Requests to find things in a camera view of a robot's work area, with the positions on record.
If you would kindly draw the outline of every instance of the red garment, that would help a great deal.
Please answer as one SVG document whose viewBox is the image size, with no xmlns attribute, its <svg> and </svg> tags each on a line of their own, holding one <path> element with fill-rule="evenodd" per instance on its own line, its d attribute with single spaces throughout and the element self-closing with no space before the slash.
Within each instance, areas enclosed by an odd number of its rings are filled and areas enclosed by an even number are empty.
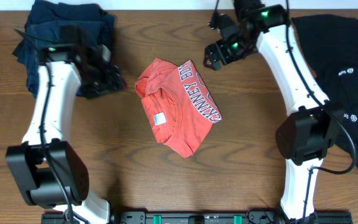
<svg viewBox="0 0 358 224">
<path fill-rule="evenodd" d="M 180 67 L 156 58 L 135 83 L 158 143 L 194 154 L 222 116 L 189 60 Z"/>
</svg>

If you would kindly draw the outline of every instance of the wooden surface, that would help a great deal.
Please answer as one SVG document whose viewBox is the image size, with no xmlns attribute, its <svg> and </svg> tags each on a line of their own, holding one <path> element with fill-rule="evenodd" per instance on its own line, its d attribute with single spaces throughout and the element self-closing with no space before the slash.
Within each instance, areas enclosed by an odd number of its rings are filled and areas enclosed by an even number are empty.
<svg viewBox="0 0 358 224">
<path fill-rule="evenodd" d="M 247 210 L 276 207 L 285 161 L 274 140 L 284 121 L 282 96 L 261 55 L 218 72 L 202 66 L 204 48 L 220 39 L 206 24 L 211 11 L 116 11 L 116 63 L 129 88 L 96 100 L 77 98 L 72 146 L 87 165 L 91 188 L 115 207 L 148 210 Z M 358 11 L 293 11 L 292 16 Z M 39 223 L 43 210 L 27 206 L 4 160 L 21 143 L 35 100 L 25 66 L 12 55 L 28 12 L 0 12 L 0 223 Z M 134 82 L 155 57 L 177 65 L 192 59 L 223 115 L 187 159 L 156 143 Z M 344 169 L 350 157 L 334 147 L 324 166 Z M 358 223 L 358 170 L 319 173 L 316 209 L 350 210 Z"/>
</svg>

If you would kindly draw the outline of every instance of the clothes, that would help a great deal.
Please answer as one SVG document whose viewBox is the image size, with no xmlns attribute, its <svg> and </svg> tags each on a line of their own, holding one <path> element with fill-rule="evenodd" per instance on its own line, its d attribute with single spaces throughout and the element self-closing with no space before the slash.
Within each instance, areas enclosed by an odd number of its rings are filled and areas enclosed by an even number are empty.
<svg viewBox="0 0 358 224">
<path fill-rule="evenodd" d="M 344 106 L 343 125 L 357 147 L 358 168 L 358 20 L 334 15 L 293 18 L 305 58 L 331 101 Z M 336 144 L 349 152 L 345 135 Z"/>
<path fill-rule="evenodd" d="M 114 20 L 114 16 L 101 10 L 97 4 L 76 6 L 36 0 L 25 24 L 25 31 L 37 37 L 58 42 L 60 27 L 75 25 L 88 33 L 87 42 L 90 47 L 95 46 L 96 41 L 98 45 L 103 44 L 112 52 Z M 42 40 L 33 39 L 33 42 L 40 49 L 51 45 L 50 42 Z M 18 62 L 26 65 L 26 85 L 36 97 L 39 85 L 37 52 L 28 41 L 22 40 L 13 54 L 17 56 Z"/>
<path fill-rule="evenodd" d="M 191 60 L 182 66 L 156 58 L 135 83 L 158 143 L 191 156 L 222 116 Z"/>
</svg>

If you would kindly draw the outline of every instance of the dark blue clothing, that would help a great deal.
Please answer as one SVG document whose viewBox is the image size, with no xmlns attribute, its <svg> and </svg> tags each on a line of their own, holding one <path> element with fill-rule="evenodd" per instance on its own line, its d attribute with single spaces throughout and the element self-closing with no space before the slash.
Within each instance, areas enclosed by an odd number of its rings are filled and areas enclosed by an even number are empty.
<svg viewBox="0 0 358 224">
<path fill-rule="evenodd" d="M 87 43 L 90 47 L 105 45 L 112 52 L 112 33 L 114 32 L 114 16 L 100 9 L 97 4 L 68 5 L 53 4 L 47 1 L 36 0 L 25 24 L 28 34 L 58 42 L 60 27 L 74 25 L 84 29 Z M 36 46 L 41 49 L 52 45 L 49 42 L 33 39 Z M 37 52 L 25 39 L 13 52 L 17 61 L 25 64 L 27 69 L 27 88 L 37 96 L 38 58 Z"/>
</svg>

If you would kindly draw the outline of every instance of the white background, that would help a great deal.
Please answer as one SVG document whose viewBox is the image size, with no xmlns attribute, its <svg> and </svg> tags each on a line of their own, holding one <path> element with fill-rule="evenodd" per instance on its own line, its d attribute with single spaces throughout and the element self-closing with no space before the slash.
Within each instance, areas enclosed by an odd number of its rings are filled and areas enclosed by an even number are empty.
<svg viewBox="0 0 358 224">
<path fill-rule="evenodd" d="M 109 10 L 182 10 L 212 9 L 215 0 L 49 0 L 67 4 L 98 3 Z M 284 0 L 264 0 L 265 4 L 283 4 Z M 0 10 L 31 10 L 34 0 L 0 0 Z M 358 0 L 290 0 L 293 9 L 358 9 Z M 231 0 L 220 0 L 220 9 L 232 9 Z"/>
</svg>

